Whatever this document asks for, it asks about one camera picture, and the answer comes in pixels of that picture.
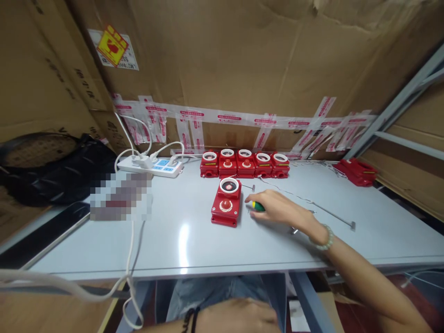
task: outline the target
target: black bag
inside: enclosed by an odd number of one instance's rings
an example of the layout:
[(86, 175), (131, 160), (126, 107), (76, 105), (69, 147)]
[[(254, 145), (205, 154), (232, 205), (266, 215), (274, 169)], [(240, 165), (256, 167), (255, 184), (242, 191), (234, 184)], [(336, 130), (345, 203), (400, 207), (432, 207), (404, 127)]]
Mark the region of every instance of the black bag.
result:
[[(76, 142), (75, 149), (60, 160), (39, 167), (5, 166), (6, 157), (25, 142), (41, 136), (64, 136)], [(31, 133), (0, 147), (0, 185), (19, 203), (31, 207), (67, 205), (91, 194), (95, 181), (114, 173), (116, 154), (101, 141), (83, 134), (80, 139), (57, 133)]]

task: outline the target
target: metal shelf frame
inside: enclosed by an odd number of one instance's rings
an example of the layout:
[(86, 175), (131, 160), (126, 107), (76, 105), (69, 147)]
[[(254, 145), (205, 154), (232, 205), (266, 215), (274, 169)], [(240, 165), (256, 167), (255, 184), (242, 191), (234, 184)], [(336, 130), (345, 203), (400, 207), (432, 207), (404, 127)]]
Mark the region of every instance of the metal shelf frame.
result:
[(421, 153), (444, 160), (444, 152), (385, 131), (427, 90), (432, 84), (444, 80), (444, 44), (431, 56), (419, 72), (410, 80), (386, 109), (376, 118), (344, 159), (362, 155), (380, 137), (384, 140), (417, 150)]

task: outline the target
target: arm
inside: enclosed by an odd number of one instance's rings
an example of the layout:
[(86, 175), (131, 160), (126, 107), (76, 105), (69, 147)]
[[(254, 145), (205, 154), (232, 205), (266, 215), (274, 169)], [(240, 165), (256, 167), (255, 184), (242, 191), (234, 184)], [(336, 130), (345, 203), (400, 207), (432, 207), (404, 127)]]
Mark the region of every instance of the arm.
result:
[[(251, 212), (253, 217), (287, 224), (319, 245), (327, 243), (328, 232), (313, 214), (282, 194), (266, 190), (250, 194), (245, 202), (249, 201), (257, 201), (265, 208), (265, 212)], [(432, 333), (410, 300), (341, 239), (335, 237), (325, 254), (351, 290), (378, 314), (384, 332)]]

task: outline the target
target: bracelet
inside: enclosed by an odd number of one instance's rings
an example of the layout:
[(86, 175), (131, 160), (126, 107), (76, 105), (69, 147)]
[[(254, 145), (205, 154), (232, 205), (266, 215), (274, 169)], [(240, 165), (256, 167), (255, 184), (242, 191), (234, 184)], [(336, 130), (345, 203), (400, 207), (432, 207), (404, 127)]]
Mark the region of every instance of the bracelet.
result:
[(194, 317), (193, 317), (193, 324), (191, 326), (191, 333), (196, 333), (196, 324), (197, 324), (197, 314), (200, 311), (200, 307), (196, 308), (196, 311), (194, 311)]
[(326, 224), (323, 224), (323, 226), (324, 226), (325, 229), (327, 229), (327, 231), (328, 231), (328, 241), (327, 241), (327, 244), (325, 244), (325, 245), (317, 245), (317, 244), (315, 244), (315, 243), (312, 241), (312, 239), (310, 238), (310, 241), (313, 243), (313, 245), (314, 245), (319, 251), (326, 251), (326, 250), (328, 250), (329, 248), (331, 248), (331, 247), (332, 247), (332, 244), (333, 244), (334, 233), (333, 233), (332, 229), (331, 229), (328, 225), (326, 225)]
[(188, 325), (190, 324), (190, 318), (191, 318), (191, 315), (194, 313), (194, 309), (193, 308), (191, 308), (191, 309), (189, 309), (188, 311), (187, 311), (187, 313), (186, 313), (186, 315), (185, 315), (185, 318), (184, 318), (184, 324), (183, 324), (183, 328), (184, 328), (184, 330), (182, 331), (182, 333), (188, 333)]

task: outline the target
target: black bracelet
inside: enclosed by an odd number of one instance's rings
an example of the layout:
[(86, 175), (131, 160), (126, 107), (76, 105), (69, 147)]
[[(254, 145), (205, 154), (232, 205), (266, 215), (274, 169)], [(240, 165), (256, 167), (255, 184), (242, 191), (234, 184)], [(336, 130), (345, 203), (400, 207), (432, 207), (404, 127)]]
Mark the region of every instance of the black bracelet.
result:
[(183, 324), (183, 328), (184, 330), (182, 331), (182, 333), (188, 333), (188, 325), (190, 324), (190, 318), (191, 315), (194, 313), (194, 309), (191, 308), (187, 311), (185, 318), (184, 318), (184, 324)]
[(196, 333), (196, 323), (197, 323), (197, 314), (200, 311), (200, 307), (196, 308), (196, 311), (194, 311), (194, 317), (193, 317), (193, 324), (191, 326), (191, 333)]

